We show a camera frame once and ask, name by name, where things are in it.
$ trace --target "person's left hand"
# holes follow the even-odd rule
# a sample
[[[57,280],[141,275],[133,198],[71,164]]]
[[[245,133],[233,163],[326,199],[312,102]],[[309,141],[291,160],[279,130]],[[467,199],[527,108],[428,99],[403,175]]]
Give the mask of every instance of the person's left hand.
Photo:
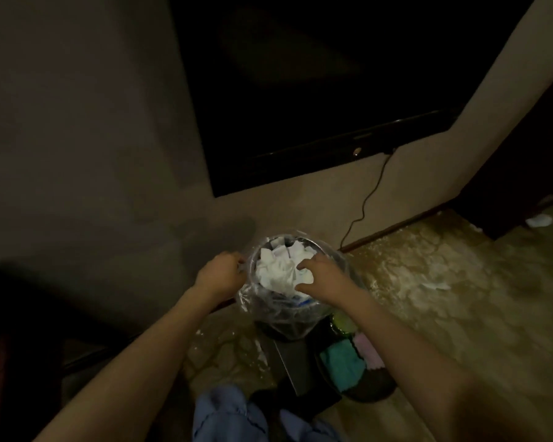
[[[246,273],[237,271],[237,264],[242,262],[240,253],[222,252],[200,269],[194,287],[215,305],[230,299],[246,282]]]

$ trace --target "blue pants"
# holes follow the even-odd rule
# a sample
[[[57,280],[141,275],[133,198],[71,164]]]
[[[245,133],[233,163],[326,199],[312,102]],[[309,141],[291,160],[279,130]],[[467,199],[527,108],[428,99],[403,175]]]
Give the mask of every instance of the blue pants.
[[[294,442],[341,442],[325,422],[310,425],[285,409],[280,411],[280,422]],[[237,386],[218,386],[197,399],[193,442],[212,441],[268,442],[265,416]]]

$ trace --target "plastic trash bag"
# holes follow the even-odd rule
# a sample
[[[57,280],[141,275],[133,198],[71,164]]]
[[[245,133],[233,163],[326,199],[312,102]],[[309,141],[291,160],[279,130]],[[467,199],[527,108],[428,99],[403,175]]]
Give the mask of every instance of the plastic trash bag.
[[[321,319],[332,313],[332,308],[302,293],[287,297],[260,285],[256,276],[256,263],[260,257],[260,249],[272,249],[271,241],[278,237],[284,237],[287,247],[295,240],[301,240],[305,246],[311,246],[317,252],[332,258],[346,274],[350,274],[350,266],[344,255],[330,245],[300,231],[265,237],[250,250],[244,267],[248,274],[248,281],[238,291],[237,302],[254,320],[268,324],[292,341],[307,335]]]

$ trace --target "black cable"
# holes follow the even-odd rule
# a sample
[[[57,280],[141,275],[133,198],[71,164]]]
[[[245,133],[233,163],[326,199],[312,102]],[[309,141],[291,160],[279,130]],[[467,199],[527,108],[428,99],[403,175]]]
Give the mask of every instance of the black cable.
[[[387,156],[387,159],[385,160],[385,162],[383,163],[383,167],[381,168],[381,173],[379,174],[379,179],[377,181],[377,184],[375,185],[375,189],[373,189],[371,192],[369,192],[369,195],[366,196],[364,201],[363,201],[363,206],[361,208],[362,211],[363,211],[363,216],[360,219],[353,220],[352,223],[350,223],[350,226],[348,227],[348,231],[346,231],[346,234],[344,235],[344,237],[342,237],[342,240],[340,240],[340,249],[342,249],[342,245],[344,245],[344,240],[350,234],[353,225],[355,223],[362,222],[364,220],[364,207],[367,204],[367,200],[369,200],[369,198],[375,193],[375,191],[377,190],[377,188],[381,184],[381,180],[383,179],[383,172],[385,171],[385,166],[387,165],[387,163],[389,162],[389,160],[391,159],[391,157],[393,156],[395,151],[396,151],[396,149],[393,149],[391,151],[391,153]]]

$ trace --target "stone pattern floor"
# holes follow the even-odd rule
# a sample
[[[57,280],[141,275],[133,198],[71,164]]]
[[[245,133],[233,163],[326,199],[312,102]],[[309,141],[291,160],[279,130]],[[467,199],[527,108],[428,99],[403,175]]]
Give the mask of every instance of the stone pattern floor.
[[[348,257],[377,300],[553,440],[553,224],[493,242],[448,210]],[[192,395],[273,386],[257,345],[236,306],[208,317],[184,365]],[[399,390],[375,404],[344,399],[323,417],[352,441],[433,440]]]

